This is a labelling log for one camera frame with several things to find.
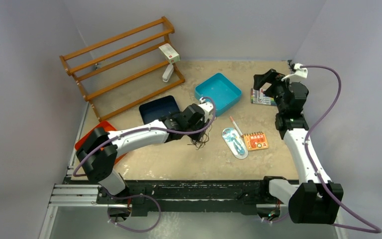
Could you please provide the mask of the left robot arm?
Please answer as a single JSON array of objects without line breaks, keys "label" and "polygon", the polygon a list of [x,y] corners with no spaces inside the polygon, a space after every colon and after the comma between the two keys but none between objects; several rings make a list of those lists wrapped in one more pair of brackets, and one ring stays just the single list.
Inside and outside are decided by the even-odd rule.
[{"label": "left robot arm", "polygon": [[79,164],[72,176],[87,177],[89,182],[104,187],[115,203],[124,203],[128,199],[128,186],[114,169],[118,157],[149,145],[180,140],[185,135],[198,141],[214,118],[215,105],[203,102],[130,129],[106,131],[103,127],[97,127],[77,149]]}]

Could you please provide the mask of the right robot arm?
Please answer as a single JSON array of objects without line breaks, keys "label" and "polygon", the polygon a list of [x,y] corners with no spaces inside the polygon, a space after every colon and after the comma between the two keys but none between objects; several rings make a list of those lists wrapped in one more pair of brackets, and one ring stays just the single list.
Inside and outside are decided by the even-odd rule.
[{"label": "right robot arm", "polygon": [[290,219],[296,224],[331,225],[335,223],[344,191],[340,184],[332,182],[316,154],[306,152],[313,149],[302,113],[309,90],[274,69],[254,75],[255,90],[266,83],[270,86],[264,94],[277,105],[275,126],[292,155],[299,186],[291,185],[285,178],[266,176],[268,184],[259,189],[260,198],[267,203],[279,199],[287,205]]}]

